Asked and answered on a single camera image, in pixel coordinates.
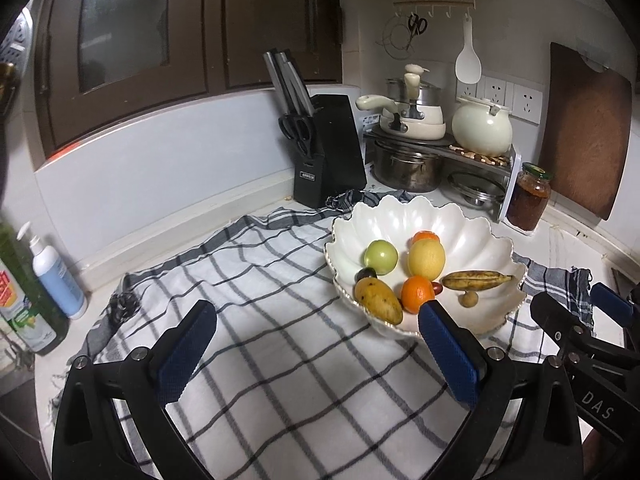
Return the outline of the small brown longan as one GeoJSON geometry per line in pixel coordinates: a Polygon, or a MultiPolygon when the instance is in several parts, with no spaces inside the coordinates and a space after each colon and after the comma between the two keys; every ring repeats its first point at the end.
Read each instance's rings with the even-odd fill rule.
{"type": "Polygon", "coordinates": [[[480,298],[475,290],[468,290],[459,297],[460,304],[465,308],[474,308],[479,301],[480,298]]]}

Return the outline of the overripe yellow-brown banana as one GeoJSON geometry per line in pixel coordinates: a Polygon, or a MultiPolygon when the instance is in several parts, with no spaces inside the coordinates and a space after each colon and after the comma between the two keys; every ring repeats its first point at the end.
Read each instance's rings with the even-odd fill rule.
{"type": "Polygon", "coordinates": [[[458,271],[443,276],[442,286],[459,292],[482,292],[493,289],[514,280],[513,275],[497,271],[458,271]]]}

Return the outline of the large orange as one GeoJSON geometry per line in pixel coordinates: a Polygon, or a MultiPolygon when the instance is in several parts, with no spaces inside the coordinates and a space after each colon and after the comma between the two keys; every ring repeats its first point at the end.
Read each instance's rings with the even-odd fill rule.
{"type": "Polygon", "coordinates": [[[420,307],[435,298],[433,284],[420,275],[412,276],[402,284],[400,301],[405,311],[418,314],[420,307]]]}

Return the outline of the yellow lemon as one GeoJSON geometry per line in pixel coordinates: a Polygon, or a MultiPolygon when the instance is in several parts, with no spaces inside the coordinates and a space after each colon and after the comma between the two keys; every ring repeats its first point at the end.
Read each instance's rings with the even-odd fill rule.
{"type": "Polygon", "coordinates": [[[408,269],[411,275],[420,275],[430,281],[440,277],[446,264],[446,252],[441,242],[419,240],[411,245],[408,269]]]}

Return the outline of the yellow-brown mango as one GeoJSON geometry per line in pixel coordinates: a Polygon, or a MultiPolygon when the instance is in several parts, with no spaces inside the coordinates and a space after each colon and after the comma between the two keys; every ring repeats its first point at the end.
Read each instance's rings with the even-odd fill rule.
{"type": "Polygon", "coordinates": [[[370,315],[390,325],[398,325],[404,315],[393,289],[378,278],[362,278],[354,289],[355,299],[370,315]]]}

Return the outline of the small orange mandarin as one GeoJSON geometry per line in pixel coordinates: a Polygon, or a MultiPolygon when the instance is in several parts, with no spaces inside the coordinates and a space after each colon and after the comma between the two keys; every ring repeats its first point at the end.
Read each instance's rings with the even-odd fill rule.
{"type": "Polygon", "coordinates": [[[419,231],[411,237],[412,244],[419,240],[436,240],[436,242],[440,242],[439,236],[432,231],[419,231]]]}

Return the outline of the dark purple plum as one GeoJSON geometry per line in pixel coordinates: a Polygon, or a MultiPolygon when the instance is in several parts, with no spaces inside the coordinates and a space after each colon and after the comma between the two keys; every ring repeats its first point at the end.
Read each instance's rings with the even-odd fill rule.
{"type": "Polygon", "coordinates": [[[378,277],[378,274],[376,274],[376,271],[373,268],[370,268],[370,266],[368,266],[367,268],[363,268],[358,271],[358,273],[355,276],[355,281],[359,282],[364,278],[377,278],[377,277],[378,277]]]}

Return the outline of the green apple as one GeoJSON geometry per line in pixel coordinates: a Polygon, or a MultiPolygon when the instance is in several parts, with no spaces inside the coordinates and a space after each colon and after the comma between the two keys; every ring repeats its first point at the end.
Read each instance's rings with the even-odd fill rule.
{"type": "Polygon", "coordinates": [[[395,246],[387,240],[374,240],[369,244],[362,256],[365,268],[375,270],[378,275],[392,272],[398,263],[398,252],[395,246]]]}

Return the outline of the checkered white-grey kitchen towel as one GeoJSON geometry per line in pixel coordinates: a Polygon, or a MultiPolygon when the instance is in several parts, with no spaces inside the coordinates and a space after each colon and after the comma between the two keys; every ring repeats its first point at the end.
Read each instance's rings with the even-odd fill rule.
{"type": "Polygon", "coordinates": [[[80,347],[95,363],[151,347],[201,299],[214,338],[168,414],[217,479],[417,479],[466,416],[426,345],[342,304],[323,249],[371,192],[244,216],[127,274],[80,347]]]}

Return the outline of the white scalloped ceramic bowl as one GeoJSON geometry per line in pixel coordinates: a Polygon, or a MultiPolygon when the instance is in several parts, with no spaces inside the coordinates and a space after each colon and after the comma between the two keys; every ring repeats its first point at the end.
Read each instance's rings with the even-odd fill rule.
{"type": "Polygon", "coordinates": [[[326,263],[343,304],[381,335],[418,338],[418,302],[436,299],[460,326],[484,336],[524,304],[526,266],[512,240],[456,204],[423,196],[366,198],[333,222],[326,263]]]}

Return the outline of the green dish soap bottle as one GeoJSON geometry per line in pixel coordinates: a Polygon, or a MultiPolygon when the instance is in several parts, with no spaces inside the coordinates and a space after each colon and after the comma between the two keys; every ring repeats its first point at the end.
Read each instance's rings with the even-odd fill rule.
{"type": "Polygon", "coordinates": [[[66,337],[70,320],[32,270],[32,256],[1,220],[1,316],[26,346],[45,356],[66,337]]]}

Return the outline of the glass jar of sauce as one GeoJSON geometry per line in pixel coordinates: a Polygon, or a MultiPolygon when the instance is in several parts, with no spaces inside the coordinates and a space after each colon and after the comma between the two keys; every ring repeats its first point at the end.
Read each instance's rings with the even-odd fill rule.
{"type": "Polygon", "coordinates": [[[533,232],[550,195],[551,174],[531,162],[524,162],[516,178],[506,220],[523,232],[533,232]]]}

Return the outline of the blue pump soap bottle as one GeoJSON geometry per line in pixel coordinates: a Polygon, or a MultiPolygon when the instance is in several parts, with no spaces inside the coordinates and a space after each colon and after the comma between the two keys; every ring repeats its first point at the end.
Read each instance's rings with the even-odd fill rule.
{"type": "Polygon", "coordinates": [[[81,318],[88,307],[87,297],[58,251],[32,232],[30,222],[21,226],[16,239],[28,244],[32,270],[62,312],[71,320],[81,318]]]}

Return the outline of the steel pot lid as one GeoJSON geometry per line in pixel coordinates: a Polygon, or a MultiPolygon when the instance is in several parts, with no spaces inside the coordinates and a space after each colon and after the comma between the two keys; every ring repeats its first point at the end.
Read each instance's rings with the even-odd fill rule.
{"type": "Polygon", "coordinates": [[[472,207],[490,209],[503,204],[506,190],[494,180],[455,171],[447,177],[449,185],[472,207]]]}

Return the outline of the metal corner shelf rack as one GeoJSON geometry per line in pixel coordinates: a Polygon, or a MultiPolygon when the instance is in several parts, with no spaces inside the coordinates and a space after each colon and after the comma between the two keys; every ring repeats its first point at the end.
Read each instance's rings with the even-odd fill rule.
{"type": "Polygon", "coordinates": [[[448,200],[506,220],[522,158],[514,148],[490,157],[462,148],[447,134],[436,141],[404,139],[374,127],[364,134],[378,182],[409,193],[441,192],[448,200]]]}

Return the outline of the brown wooden cutting board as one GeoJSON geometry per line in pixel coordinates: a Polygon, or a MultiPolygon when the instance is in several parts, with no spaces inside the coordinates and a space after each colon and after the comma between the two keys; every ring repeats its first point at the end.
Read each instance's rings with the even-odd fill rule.
{"type": "Polygon", "coordinates": [[[632,115],[631,82],[577,51],[550,44],[550,79],[539,165],[558,193],[610,218],[622,182],[632,115]]]}

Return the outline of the large stainless steel pot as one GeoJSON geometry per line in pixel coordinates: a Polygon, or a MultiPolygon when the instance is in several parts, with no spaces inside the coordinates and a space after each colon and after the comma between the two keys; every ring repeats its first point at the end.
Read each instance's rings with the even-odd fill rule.
{"type": "Polygon", "coordinates": [[[436,190],[442,182],[442,158],[385,141],[373,142],[372,171],[389,188],[413,193],[436,190]]]}

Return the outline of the cream ceramic casserole pot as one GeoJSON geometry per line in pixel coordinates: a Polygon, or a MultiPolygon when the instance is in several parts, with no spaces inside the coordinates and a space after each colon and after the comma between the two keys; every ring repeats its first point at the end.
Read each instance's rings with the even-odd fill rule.
{"type": "Polygon", "coordinates": [[[457,101],[451,130],[462,148],[491,157],[510,151],[513,129],[508,108],[474,96],[458,96],[457,101]]]}

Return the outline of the black knife block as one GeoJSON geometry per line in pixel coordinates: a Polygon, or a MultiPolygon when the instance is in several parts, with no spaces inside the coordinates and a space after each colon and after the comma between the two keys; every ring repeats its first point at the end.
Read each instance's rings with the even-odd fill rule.
{"type": "Polygon", "coordinates": [[[329,197],[363,190],[367,177],[348,96],[317,94],[311,103],[314,157],[295,156],[294,200],[319,208],[329,197]]]}

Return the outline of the steel pot with lid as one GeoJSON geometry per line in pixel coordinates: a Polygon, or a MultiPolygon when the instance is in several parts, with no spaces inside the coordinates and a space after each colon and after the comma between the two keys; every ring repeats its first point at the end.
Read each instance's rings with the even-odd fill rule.
{"type": "Polygon", "coordinates": [[[401,78],[386,80],[387,95],[394,101],[417,106],[439,106],[440,89],[423,79],[427,69],[418,64],[406,64],[401,78]]]}

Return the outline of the white rice spoon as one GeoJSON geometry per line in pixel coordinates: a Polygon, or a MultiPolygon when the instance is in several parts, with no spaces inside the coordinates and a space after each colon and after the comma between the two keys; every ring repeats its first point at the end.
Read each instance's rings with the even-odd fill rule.
{"type": "Polygon", "coordinates": [[[462,84],[477,84],[482,76],[482,63],[473,46],[473,22],[469,14],[463,20],[463,47],[454,63],[454,73],[462,84]]]}

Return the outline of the hanging small scissors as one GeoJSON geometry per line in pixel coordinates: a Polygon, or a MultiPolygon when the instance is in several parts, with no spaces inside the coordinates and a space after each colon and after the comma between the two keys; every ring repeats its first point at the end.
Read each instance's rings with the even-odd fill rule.
{"type": "Polygon", "coordinates": [[[412,12],[408,16],[407,20],[407,29],[409,32],[409,39],[406,45],[406,49],[409,49],[412,46],[413,39],[416,36],[421,36],[426,32],[428,27],[428,21],[426,18],[422,18],[416,12],[412,12]]]}

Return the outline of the dark wooden cabinet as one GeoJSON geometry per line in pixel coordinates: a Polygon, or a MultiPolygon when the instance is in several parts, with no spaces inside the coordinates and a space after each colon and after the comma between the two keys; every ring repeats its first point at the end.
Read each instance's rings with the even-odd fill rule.
{"type": "Polygon", "coordinates": [[[287,50],[312,84],[342,78],[340,0],[43,0],[35,86],[43,151],[151,110],[268,84],[287,50]]]}

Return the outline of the white wall power outlets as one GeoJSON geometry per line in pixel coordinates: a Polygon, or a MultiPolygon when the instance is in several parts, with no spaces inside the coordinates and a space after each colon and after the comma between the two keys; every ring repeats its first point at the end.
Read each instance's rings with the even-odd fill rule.
{"type": "Polygon", "coordinates": [[[481,76],[476,84],[457,82],[457,96],[488,100],[510,110],[514,118],[539,126],[544,107],[544,92],[529,84],[516,84],[496,77],[481,76]]]}

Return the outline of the black-handled scissors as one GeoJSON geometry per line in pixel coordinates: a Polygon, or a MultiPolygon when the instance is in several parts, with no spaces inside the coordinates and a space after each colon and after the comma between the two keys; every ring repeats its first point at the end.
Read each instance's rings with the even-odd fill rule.
{"type": "Polygon", "coordinates": [[[312,118],[307,115],[288,114],[279,118],[279,126],[284,136],[290,140],[296,150],[306,159],[313,159],[314,135],[316,129],[312,118]]]}

